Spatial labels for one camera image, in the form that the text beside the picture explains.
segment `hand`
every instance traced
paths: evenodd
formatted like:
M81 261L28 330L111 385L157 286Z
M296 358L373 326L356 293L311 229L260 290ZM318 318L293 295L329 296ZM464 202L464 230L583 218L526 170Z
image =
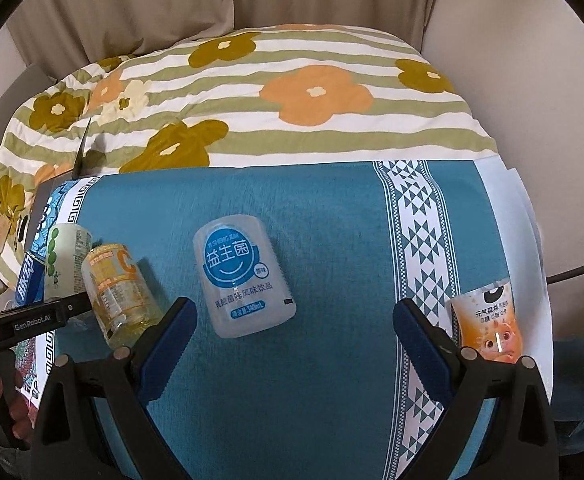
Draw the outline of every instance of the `hand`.
M14 384L17 388L21 388L23 386L23 377L16 371L14 377ZM3 383L0 378L0 398L3 395ZM12 433L14 436L20 440L25 440L28 443L31 443L32 440L32 423L28 418L28 405L25 401L25 398L18 393L16 398L12 401L10 405L10 416L14 420L14 425L12 427Z

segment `white plastic bottle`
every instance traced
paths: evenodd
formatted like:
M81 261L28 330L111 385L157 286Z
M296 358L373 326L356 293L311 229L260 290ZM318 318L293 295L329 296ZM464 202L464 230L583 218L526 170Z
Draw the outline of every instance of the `white plastic bottle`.
M294 316L296 304L258 218L218 218L199 229L193 242L208 311L220 337L260 332Z

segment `screw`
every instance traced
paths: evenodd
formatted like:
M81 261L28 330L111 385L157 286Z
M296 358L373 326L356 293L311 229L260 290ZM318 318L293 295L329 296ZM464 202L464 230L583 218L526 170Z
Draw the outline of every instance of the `screw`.
M530 370L536 366L536 362L529 355L524 355L521 358L521 364L524 365L525 368L529 368Z
M59 368L64 367L70 362L70 358L66 354L61 354L59 357L54 359L54 366L58 366Z
M476 353L476 350L474 348L464 346L463 348L461 348L461 357L468 361L474 361L478 357L478 354Z
M127 346L120 346L114 351L112 355L115 359L121 361L130 357L131 353L132 351Z

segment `black cable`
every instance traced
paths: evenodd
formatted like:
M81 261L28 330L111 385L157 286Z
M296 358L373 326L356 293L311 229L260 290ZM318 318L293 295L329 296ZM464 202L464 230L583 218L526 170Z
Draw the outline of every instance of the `black cable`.
M547 284L552 285L553 283L564 282L571 278L576 278L577 276L584 275L584 266L577 267L576 269L566 270L561 274L555 274L547 279Z

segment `bedding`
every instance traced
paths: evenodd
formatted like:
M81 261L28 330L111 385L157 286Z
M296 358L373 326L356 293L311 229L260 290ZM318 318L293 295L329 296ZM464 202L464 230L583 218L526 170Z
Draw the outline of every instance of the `bedding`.
M279 25L105 59L28 100L8 124L0 292L16 285L37 185L72 167L84 134L83 174L96 175L496 152L445 75L377 30Z
M53 194L33 247L44 251L54 222L75 221L127 244L164 310L178 296L197 303L194 336L148 406L194 478L394 480L442 413L394 335L397 299L413 297L456 336L447 298L509 276L524 353L551 394L549 301L526 201L498 156L97 176ZM192 237L235 213L264 222L297 313L224 340L210 323ZM94 322L40 336L26 385L42 388L54 353L88 360L108 351ZM490 414L488 406L480 434ZM136 478L107 410L101 416L117 461Z

